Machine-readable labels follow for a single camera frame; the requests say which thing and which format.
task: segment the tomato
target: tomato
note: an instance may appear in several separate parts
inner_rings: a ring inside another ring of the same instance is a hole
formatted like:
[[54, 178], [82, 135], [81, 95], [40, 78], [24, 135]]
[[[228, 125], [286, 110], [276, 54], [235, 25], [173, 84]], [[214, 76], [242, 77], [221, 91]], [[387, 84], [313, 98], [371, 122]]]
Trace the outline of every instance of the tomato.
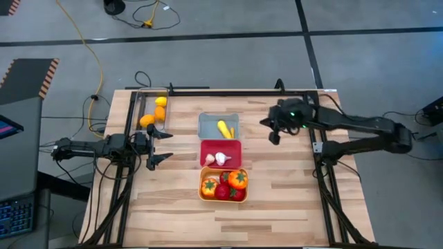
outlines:
[[214, 178], [208, 178], [201, 183], [201, 193], [205, 197], [214, 197], [215, 188], [219, 183]]
[[230, 198], [233, 201], [243, 201], [245, 195], [246, 190], [236, 190], [234, 188], [230, 189]]
[[226, 201], [229, 199], [230, 187], [228, 183], [218, 184], [215, 188], [215, 198]]
[[243, 190], [248, 185], [248, 175], [244, 170], [235, 170], [229, 173], [228, 183], [237, 190]]
[[220, 184], [223, 184], [223, 183], [227, 184], [228, 183], [229, 173], [230, 172], [222, 172], [220, 174]]

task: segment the yellow cable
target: yellow cable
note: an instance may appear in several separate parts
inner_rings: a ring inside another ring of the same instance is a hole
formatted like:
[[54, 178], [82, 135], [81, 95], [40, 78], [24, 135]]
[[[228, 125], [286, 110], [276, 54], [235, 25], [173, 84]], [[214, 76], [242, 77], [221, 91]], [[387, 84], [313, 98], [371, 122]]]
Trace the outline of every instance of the yellow cable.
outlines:
[[[63, 8], [62, 4], [59, 2], [59, 0], [55, 0], [57, 2], [57, 5], [63, 10], [64, 14], [69, 18], [69, 21], [71, 21], [71, 23], [74, 25], [74, 28], [77, 30], [78, 35], [80, 36], [80, 39], [83, 42], [83, 45], [85, 47], [88, 48], [89, 51], [91, 51], [92, 55], [94, 56], [94, 58], [97, 61], [97, 65], [100, 68], [100, 84], [98, 85], [98, 88], [96, 90], [96, 93], [94, 94], [98, 94], [103, 86], [103, 67], [102, 64], [100, 63], [100, 60], [98, 59], [96, 53], [92, 50], [92, 48], [86, 43], [86, 41], [83, 38], [82, 33], [80, 32], [80, 29], [77, 27], [77, 24], [75, 24], [74, 20], [72, 19], [72, 17], [70, 16], [70, 14]], [[89, 110], [88, 110], [88, 125], [89, 127], [91, 127], [91, 111], [92, 111], [92, 106], [95, 100], [91, 101], [91, 104], [89, 105]], [[99, 133], [96, 133], [94, 131], [92, 131], [92, 133], [99, 138], [103, 138], [103, 136], [101, 136]]]
[[152, 16], [151, 16], [151, 18], [149, 19], [149, 20], [147, 20], [146, 22], [145, 22], [145, 24], [148, 26], [148, 27], [152, 27], [152, 21], [154, 20], [154, 17], [155, 17], [155, 12], [156, 12], [156, 10], [157, 10], [157, 6], [159, 6], [159, 2], [160, 2], [160, 0], [156, 0], [155, 1], [155, 6], [154, 6], [154, 9], [152, 10]]

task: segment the toy fruit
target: toy fruit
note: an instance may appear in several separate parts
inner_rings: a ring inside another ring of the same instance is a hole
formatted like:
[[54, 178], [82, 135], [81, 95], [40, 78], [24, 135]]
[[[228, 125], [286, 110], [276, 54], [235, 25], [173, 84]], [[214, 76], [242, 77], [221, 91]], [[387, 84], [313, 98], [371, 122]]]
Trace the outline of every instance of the toy fruit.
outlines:
[[146, 128], [148, 125], [154, 123], [155, 123], [155, 117], [151, 114], [144, 115], [140, 119], [140, 126], [142, 126], [143, 128]]
[[155, 105], [158, 107], [166, 107], [166, 104], [168, 103], [168, 99], [165, 97], [158, 97], [155, 99]]
[[248, 175], [243, 170], [235, 170], [229, 173], [228, 183], [237, 190], [244, 190], [248, 185]]
[[155, 120], [165, 122], [166, 112], [163, 107], [156, 107], [154, 110]]
[[211, 154], [208, 154], [205, 158], [205, 164], [203, 166], [208, 166], [209, 164], [215, 162], [215, 157]]
[[230, 189], [230, 198], [233, 201], [243, 201], [246, 195], [246, 190], [236, 190], [235, 188]]
[[228, 179], [229, 179], [229, 173], [230, 172], [222, 172], [220, 174], [220, 184], [228, 184]]
[[208, 178], [201, 183], [201, 193], [206, 197], [214, 197], [217, 185], [214, 178]]
[[217, 123], [217, 128], [219, 129], [224, 138], [226, 139], [233, 138], [230, 134], [230, 131], [228, 130], [228, 126], [223, 120], [219, 120], [219, 122]]
[[223, 154], [223, 153], [221, 153], [221, 152], [217, 152], [217, 153], [215, 154], [215, 160], [217, 161], [217, 164], [218, 164], [219, 166], [223, 166], [224, 163], [225, 163], [227, 160], [229, 160], [229, 159], [231, 159], [230, 156], [227, 156], [227, 155], [225, 155], [225, 154]]
[[230, 196], [230, 187], [228, 184], [218, 184], [215, 187], [215, 198], [226, 201]]

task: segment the lemon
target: lemon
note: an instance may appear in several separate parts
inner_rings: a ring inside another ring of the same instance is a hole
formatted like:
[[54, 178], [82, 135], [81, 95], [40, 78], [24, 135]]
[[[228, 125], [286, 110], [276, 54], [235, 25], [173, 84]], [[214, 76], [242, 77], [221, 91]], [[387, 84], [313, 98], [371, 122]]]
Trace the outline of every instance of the lemon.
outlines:
[[155, 123], [155, 117], [154, 117], [154, 115], [151, 115], [151, 114], [144, 115], [140, 119], [140, 126], [142, 126], [143, 128], [146, 128], [148, 125], [154, 124], [154, 123]]
[[155, 99], [155, 104], [158, 107], [166, 107], [167, 103], [168, 103], [168, 99], [165, 97], [158, 97], [157, 99]]

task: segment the red plastic bin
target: red plastic bin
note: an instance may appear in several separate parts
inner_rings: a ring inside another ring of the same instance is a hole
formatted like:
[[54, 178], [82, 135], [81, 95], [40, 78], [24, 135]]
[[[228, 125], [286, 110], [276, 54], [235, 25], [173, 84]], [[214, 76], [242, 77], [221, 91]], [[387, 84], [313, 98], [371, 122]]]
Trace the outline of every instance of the red plastic bin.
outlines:
[[242, 166], [242, 144], [238, 140], [204, 140], [201, 142], [200, 165], [205, 164], [208, 154], [215, 156], [217, 152], [230, 156], [231, 159], [227, 160], [223, 166], [213, 162], [208, 165], [209, 167], [214, 169], [239, 169]]

